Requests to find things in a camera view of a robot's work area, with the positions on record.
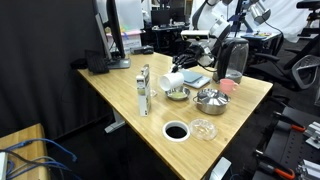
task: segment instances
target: pink object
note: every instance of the pink object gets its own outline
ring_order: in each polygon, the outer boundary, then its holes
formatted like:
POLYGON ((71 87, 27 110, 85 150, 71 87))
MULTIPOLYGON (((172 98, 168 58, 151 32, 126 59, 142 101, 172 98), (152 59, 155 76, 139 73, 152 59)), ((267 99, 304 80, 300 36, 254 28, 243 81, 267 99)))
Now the pink object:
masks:
POLYGON ((231 79, 220 79, 220 91, 225 94, 229 95, 232 91, 236 90, 237 86, 239 86, 239 84, 231 79))

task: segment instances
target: glass bowl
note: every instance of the glass bowl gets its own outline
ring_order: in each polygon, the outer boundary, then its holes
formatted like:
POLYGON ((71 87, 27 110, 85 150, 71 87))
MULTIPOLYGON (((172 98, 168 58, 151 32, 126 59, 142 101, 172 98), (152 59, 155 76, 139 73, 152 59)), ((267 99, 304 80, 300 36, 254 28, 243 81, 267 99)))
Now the glass bowl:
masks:
POLYGON ((205 119, 195 119, 189 124, 190 133, 201 140, 211 140, 216 137, 218 129, 205 119))

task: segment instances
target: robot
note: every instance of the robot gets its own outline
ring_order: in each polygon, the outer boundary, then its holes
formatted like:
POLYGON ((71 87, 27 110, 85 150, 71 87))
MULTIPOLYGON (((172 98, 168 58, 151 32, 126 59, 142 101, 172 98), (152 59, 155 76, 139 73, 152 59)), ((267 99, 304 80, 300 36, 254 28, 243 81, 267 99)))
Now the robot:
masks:
POLYGON ((214 67, 214 51, 222 45, 222 41, 230 33, 230 24, 221 16, 212 12, 218 2, 228 5, 232 0, 205 0, 192 16, 193 30, 181 32, 184 41, 191 45, 179 56, 172 58, 170 71, 194 66, 214 67))

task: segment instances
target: black curtain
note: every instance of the black curtain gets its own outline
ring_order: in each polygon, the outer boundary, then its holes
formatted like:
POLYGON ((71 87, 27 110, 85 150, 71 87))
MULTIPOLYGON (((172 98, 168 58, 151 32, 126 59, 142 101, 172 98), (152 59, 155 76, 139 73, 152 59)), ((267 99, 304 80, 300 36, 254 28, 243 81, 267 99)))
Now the black curtain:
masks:
POLYGON ((0 1, 0 136, 41 123, 57 138, 109 106, 70 63, 102 50, 91 0, 0 1))

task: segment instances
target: white cup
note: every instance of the white cup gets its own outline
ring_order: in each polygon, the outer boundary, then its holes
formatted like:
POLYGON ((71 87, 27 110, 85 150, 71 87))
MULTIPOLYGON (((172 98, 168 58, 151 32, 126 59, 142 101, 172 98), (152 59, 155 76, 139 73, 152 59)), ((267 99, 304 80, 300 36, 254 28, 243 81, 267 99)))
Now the white cup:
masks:
POLYGON ((180 72, 165 74, 161 76, 159 80, 160 87, 164 91, 169 91, 170 89, 182 86, 183 82, 184 77, 180 72))

